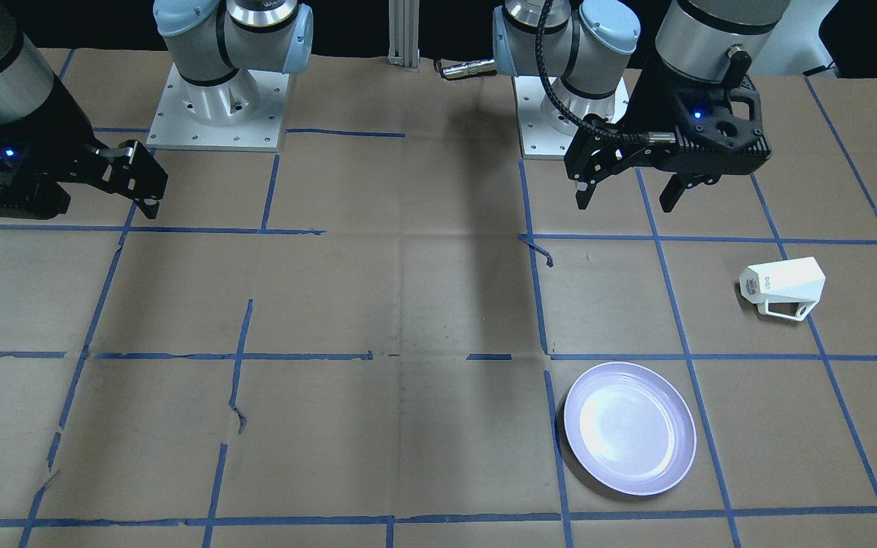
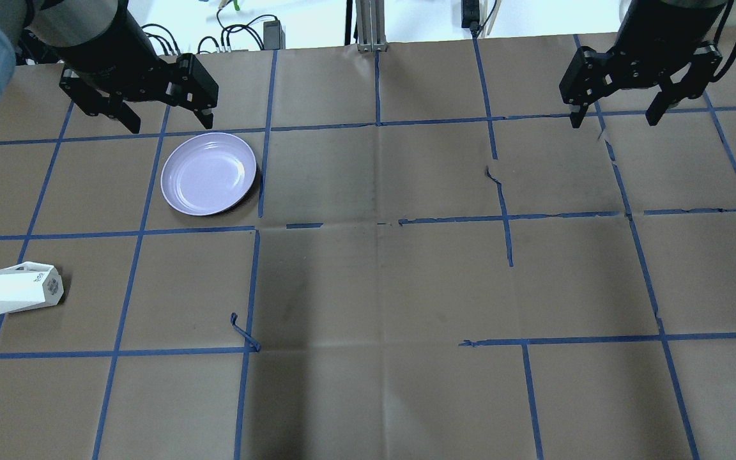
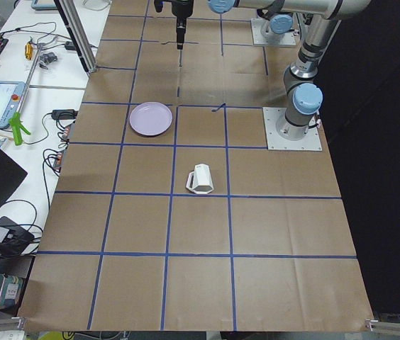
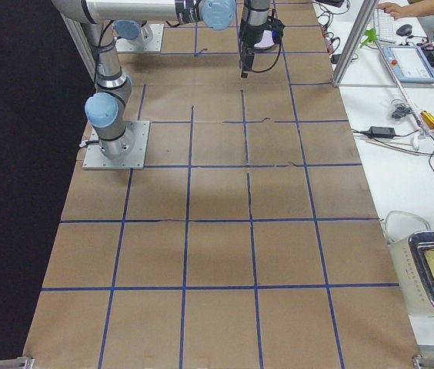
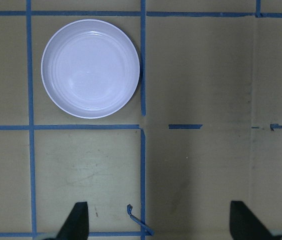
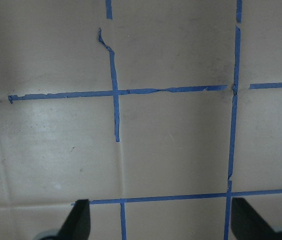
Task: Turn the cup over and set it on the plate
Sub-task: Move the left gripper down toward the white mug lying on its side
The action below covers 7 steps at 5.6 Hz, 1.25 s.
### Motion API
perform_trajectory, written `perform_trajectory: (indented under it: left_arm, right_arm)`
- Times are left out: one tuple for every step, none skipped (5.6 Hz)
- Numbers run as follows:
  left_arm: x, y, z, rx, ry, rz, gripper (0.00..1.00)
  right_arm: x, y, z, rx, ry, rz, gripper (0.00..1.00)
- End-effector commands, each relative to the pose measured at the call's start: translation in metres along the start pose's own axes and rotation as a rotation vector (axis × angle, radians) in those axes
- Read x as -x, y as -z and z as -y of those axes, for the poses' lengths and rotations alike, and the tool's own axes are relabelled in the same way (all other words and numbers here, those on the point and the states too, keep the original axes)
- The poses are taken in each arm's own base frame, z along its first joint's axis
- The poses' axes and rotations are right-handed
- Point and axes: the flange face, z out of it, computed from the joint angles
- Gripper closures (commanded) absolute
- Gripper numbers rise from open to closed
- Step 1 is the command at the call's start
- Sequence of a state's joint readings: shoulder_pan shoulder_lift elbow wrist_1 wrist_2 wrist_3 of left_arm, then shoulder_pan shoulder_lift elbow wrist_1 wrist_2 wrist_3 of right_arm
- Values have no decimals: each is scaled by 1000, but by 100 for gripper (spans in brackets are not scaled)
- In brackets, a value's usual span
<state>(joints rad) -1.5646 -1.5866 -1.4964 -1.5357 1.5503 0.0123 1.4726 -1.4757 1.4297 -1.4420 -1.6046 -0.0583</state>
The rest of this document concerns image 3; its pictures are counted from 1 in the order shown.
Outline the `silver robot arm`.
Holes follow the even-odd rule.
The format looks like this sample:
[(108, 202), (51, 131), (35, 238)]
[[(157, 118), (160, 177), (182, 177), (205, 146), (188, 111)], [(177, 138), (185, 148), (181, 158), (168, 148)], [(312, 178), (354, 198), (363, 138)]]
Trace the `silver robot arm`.
[(292, 141), (301, 140), (313, 126), (312, 117), (317, 114), (323, 101), (321, 90), (313, 84), (318, 73), (318, 63), (339, 21), (362, 12), (368, 1), (209, 1), (209, 8), (223, 14), (234, 7), (264, 11), (268, 26), (276, 34), (285, 33), (288, 25), (277, 23), (276, 17), (291, 19), (290, 13), (306, 13), (313, 16), (311, 25), (301, 40), (295, 62), (284, 73), (284, 86), (288, 106), (276, 122), (277, 133)]
[(276, 12), (269, 7), (258, 9), (257, 15), (264, 20), (260, 33), (268, 40), (280, 40), (287, 33), (298, 35), (300, 30), (294, 28), (293, 13)]

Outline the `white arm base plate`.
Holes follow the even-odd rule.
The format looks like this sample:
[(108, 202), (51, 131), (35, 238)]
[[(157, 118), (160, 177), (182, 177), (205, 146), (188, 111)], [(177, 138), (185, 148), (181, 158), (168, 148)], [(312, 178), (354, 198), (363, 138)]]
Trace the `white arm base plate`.
[(295, 47), (296, 35), (294, 31), (278, 34), (270, 28), (270, 22), (263, 18), (252, 18), (252, 41), (258, 47)]
[(285, 111), (286, 108), (262, 108), (268, 150), (321, 152), (315, 117), (308, 125), (297, 127), (288, 122)]

